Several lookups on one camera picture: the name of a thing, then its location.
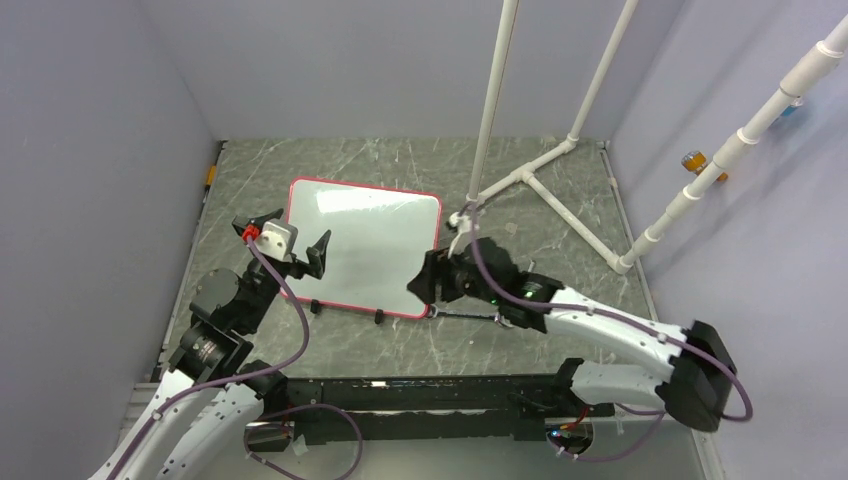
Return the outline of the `pink framed whiteboard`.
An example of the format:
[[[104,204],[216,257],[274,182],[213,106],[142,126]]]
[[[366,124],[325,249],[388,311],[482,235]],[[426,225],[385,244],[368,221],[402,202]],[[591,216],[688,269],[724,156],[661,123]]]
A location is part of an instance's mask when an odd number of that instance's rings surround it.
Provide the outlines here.
[[[299,177],[289,190],[286,220],[299,230],[297,255],[329,232],[322,279],[290,285],[321,306],[420,319],[427,303],[407,291],[427,251],[437,246],[441,199],[431,193]]]

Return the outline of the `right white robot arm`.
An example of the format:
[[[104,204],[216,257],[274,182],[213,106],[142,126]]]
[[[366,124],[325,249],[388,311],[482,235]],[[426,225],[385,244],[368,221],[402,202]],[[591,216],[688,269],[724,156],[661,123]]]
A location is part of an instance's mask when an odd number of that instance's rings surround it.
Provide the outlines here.
[[[623,358],[606,365],[565,360],[550,391],[564,415],[598,404],[649,407],[708,433],[733,418],[725,408],[731,391],[740,387],[737,368],[708,323],[681,327],[602,304],[559,280],[520,270],[488,237],[460,254],[426,252],[407,289],[428,304],[475,298],[496,306],[512,327],[581,337]]]

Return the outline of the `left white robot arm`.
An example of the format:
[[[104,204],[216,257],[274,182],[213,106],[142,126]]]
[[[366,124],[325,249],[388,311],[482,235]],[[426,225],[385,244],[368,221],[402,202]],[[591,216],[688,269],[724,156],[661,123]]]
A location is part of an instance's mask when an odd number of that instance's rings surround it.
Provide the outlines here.
[[[190,326],[157,390],[94,478],[192,479],[226,435],[285,411],[288,379],[282,370],[305,353],[310,335],[277,365],[248,362],[248,338],[276,298],[295,298],[287,278],[323,277],[331,233],[325,231],[300,260],[292,251],[298,230],[283,214],[278,209],[233,220],[251,260],[241,274],[219,268],[201,278],[189,305]]]

